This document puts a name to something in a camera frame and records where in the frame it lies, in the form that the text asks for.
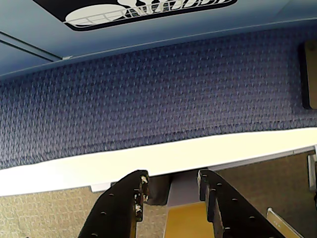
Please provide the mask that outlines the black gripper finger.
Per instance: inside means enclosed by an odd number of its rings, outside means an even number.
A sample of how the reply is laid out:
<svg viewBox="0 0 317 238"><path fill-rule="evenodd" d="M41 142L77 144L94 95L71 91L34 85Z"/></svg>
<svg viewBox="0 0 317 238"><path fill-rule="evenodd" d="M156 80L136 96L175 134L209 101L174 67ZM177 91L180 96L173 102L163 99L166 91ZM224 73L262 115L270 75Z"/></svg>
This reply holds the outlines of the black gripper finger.
<svg viewBox="0 0 317 238"><path fill-rule="evenodd" d="M218 173L198 171L199 198L205 202L207 221L216 238L283 238L236 188Z"/></svg>
<svg viewBox="0 0 317 238"><path fill-rule="evenodd" d="M115 182L99 196L89 213L80 238L134 238L143 220L143 203L149 198L149 175L136 170Z"/></svg>

